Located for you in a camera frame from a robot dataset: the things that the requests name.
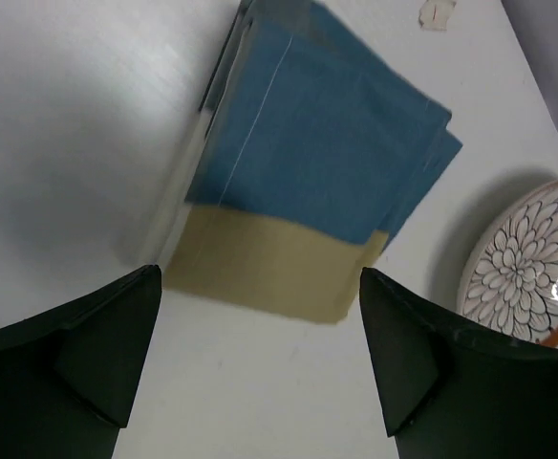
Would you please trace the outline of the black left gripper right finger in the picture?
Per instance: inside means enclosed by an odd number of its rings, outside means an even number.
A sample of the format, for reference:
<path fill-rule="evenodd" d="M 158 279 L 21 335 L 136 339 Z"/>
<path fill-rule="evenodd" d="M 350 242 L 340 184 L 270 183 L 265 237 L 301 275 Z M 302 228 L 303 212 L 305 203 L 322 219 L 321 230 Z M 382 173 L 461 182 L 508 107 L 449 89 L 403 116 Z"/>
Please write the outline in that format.
<path fill-rule="evenodd" d="M 558 349 L 495 332 L 366 268 L 359 303 L 402 458 L 558 458 Z"/>

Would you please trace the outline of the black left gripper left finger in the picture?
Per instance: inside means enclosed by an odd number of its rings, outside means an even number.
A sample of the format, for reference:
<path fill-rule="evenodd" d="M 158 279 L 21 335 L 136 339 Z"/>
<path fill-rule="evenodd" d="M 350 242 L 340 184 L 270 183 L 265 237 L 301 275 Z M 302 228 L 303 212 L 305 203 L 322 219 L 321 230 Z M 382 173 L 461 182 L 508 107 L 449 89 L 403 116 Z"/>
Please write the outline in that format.
<path fill-rule="evenodd" d="M 110 458 L 161 304 L 161 269 L 0 329 L 0 458 Z"/>

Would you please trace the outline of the floral ceramic plate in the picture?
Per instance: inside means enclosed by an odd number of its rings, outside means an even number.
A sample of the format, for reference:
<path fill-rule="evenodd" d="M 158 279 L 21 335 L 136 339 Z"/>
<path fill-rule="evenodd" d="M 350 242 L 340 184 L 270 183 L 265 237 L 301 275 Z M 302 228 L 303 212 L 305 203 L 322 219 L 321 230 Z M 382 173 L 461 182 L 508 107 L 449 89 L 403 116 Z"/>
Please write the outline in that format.
<path fill-rule="evenodd" d="M 517 200 L 485 230 L 462 272 L 460 315 L 558 347 L 558 181 Z"/>

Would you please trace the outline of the blue and beige placemat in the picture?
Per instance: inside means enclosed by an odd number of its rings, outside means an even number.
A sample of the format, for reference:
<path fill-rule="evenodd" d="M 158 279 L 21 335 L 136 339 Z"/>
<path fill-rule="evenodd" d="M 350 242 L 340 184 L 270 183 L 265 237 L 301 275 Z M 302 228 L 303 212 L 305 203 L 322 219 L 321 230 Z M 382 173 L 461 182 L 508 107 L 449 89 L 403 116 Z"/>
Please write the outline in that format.
<path fill-rule="evenodd" d="M 242 2 L 201 109 L 164 287 L 316 323 L 348 314 L 461 149 L 451 112 L 314 1 Z"/>

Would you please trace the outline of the small tape scrap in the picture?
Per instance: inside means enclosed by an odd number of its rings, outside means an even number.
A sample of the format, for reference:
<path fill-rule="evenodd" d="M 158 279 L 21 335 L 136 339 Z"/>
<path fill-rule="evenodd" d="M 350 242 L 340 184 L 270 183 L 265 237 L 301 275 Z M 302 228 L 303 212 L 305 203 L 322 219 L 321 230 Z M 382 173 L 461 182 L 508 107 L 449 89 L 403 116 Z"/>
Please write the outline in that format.
<path fill-rule="evenodd" d="M 418 23 L 423 30 L 445 32 L 456 0 L 426 0 L 419 10 Z"/>

